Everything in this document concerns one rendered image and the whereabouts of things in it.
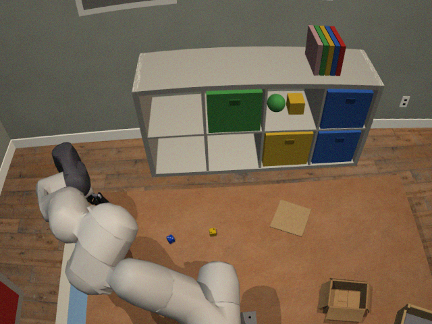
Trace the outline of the tan flat mat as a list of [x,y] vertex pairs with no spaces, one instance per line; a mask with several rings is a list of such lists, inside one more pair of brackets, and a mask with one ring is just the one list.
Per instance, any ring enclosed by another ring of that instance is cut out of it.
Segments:
[[311,209],[280,200],[270,227],[302,237]]

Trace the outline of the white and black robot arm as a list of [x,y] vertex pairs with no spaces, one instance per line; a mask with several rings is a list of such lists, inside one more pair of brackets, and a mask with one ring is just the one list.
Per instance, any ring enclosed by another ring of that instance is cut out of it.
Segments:
[[76,243],[65,268],[70,284],[87,295],[114,291],[126,302],[180,324],[241,324],[233,265],[207,263],[196,281],[151,261],[124,259],[138,232],[135,218],[110,202],[89,206],[86,198],[94,193],[90,176],[70,142],[58,144],[52,156],[59,173],[40,179],[36,196],[55,238]]

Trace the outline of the blue die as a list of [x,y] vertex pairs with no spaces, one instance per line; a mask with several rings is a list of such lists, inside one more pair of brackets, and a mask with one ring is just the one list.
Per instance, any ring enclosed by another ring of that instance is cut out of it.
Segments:
[[171,244],[175,242],[175,238],[172,235],[167,236],[167,241]]

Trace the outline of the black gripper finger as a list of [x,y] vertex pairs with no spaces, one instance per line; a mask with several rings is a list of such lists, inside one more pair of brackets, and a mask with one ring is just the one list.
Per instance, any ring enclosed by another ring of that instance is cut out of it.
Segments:
[[90,199],[87,198],[87,201],[92,205],[99,205],[101,203],[109,203],[109,201],[100,192],[98,192],[98,194],[92,194],[92,195],[94,196],[93,201],[91,201]]

